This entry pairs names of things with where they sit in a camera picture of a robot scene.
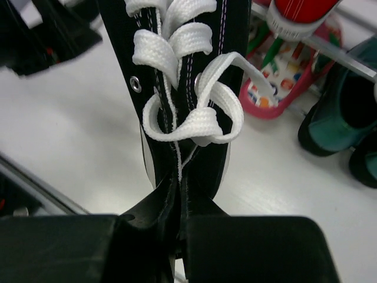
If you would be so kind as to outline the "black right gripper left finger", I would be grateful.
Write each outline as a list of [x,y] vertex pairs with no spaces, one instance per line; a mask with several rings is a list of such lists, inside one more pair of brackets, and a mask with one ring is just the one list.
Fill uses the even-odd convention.
[[37,201],[1,179],[2,282],[173,282],[176,183],[123,215],[17,216]]

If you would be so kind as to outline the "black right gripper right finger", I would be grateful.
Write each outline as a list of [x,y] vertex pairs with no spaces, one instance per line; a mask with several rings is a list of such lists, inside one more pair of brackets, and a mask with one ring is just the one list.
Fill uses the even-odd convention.
[[339,282],[327,241],[303,216],[230,216],[197,182],[181,184],[189,282]]

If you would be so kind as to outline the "black canvas sneaker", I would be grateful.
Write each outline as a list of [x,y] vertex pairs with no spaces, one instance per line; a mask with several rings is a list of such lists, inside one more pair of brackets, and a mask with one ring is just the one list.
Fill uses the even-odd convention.
[[250,1],[100,1],[100,12],[140,121],[154,185],[194,186],[213,198],[230,143],[244,122],[247,75],[273,97],[246,60]]

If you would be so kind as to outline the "pink slipper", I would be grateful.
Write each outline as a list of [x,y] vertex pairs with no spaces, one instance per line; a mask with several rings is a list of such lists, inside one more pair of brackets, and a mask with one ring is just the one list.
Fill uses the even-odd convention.
[[[259,1],[267,6],[272,1]],[[333,60],[300,41],[286,41],[274,34],[266,19],[254,19],[249,36],[247,59],[256,64],[273,88],[273,97],[263,94],[251,79],[240,90],[243,110],[260,119],[274,119],[304,93],[313,83],[325,76]],[[342,46],[342,30],[332,12],[312,34],[335,46]]]

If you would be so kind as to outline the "red canvas sneaker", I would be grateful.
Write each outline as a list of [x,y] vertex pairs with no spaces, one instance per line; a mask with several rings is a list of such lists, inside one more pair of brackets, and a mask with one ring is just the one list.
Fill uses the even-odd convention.
[[339,0],[275,0],[268,7],[266,23],[286,41],[311,36],[339,5]]

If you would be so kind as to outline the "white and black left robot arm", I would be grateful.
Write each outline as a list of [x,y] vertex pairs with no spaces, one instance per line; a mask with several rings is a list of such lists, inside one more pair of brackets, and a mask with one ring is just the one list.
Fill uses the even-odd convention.
[[29,76],[73,60],[102,37],[92,24],[101,18],[97,1],[33,1],[41,22],[21,17],[26,2],[1,1],[1,67]]

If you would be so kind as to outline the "right dark green loafer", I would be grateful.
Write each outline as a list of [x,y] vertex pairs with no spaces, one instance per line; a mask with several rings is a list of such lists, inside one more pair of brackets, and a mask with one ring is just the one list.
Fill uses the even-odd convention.
[[360,145],[349,160],[352,176],[361,184],[376,189],[376,149]]

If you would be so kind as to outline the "dark green loafer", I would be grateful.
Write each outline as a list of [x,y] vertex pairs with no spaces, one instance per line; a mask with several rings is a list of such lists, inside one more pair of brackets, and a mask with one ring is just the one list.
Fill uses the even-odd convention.
[[376,127],[375,93],[374,82],[334,64],[299,128],[301,147],[324,157],[357,145]]
[[376,189],[376,149],[360,145],[349,160],[352,176],[361,184]]

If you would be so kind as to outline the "left dark green loafer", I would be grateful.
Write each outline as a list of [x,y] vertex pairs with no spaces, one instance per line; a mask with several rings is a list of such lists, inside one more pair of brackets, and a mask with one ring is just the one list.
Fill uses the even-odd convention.
[[375,93],[374,82],[334,64],[299,128],[301,147],[324,157],[357,145],[376,127]]

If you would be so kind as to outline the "aluminium mounting rail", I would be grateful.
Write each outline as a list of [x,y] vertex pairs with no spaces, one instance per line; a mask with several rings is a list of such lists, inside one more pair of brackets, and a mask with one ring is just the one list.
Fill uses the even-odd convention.
[[88,214],[79,204],[1,154],[1,216]]

